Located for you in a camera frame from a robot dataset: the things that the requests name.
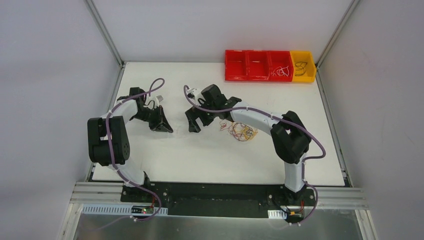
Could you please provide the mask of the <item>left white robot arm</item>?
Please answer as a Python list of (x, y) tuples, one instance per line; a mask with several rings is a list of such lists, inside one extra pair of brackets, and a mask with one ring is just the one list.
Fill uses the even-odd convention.
[(133, 195), (143, 203), (152, 198), (153, 189), (146, 172), (131, 159), (126, 125), (136, 119), (146, 122), (153, 132), (173, 133), (162, 101), (161, 95), (152, 96), (139, 87), (132, 87), (128, 95), (117, 99), (111, 110), (87, 121), (89, 159), (116, 172), (126, 186), (135, 187)]

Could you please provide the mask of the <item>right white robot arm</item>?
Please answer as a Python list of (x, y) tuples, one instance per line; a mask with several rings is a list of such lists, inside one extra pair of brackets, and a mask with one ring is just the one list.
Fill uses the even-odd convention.
[(185, 85), (183, 92), (192, 105), (185, 111), (189, 132), (198, 133), (199, 123), (206, 127), (215, 119), (241, 123), (264, 132), (271, 137), (277, 156), (284, 162), (284, 200), (290, 205), (303, 200), (306, 187), (303, 162), (313, 138), (295, 112), (276, 115), (257, 109), (240, 98), (226, 98), (215, 84), (202, 91)]

